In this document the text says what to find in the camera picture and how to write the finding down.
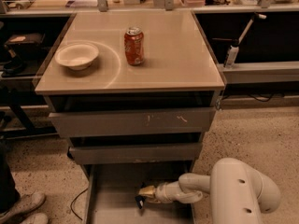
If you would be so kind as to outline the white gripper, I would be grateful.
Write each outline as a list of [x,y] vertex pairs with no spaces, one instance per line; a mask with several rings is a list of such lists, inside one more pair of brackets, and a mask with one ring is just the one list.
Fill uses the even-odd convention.
[[147,197],[147,203],[170,203],[171,200],[166,195],[166,186],[166,183],[160,184],[156,188],[154,186],[146,186],[141,188],[138,194]]

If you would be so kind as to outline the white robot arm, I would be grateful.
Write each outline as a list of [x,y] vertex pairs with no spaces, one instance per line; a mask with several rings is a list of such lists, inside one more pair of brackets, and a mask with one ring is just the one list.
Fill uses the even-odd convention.
[[175,182],[140,189],[137,203],[196,203],[205,193],[210,195],[213,224],[263,224],[262,215],[276,211],[281,202],[270,177],[243,161],[223,158],[210,175],[185,173]]

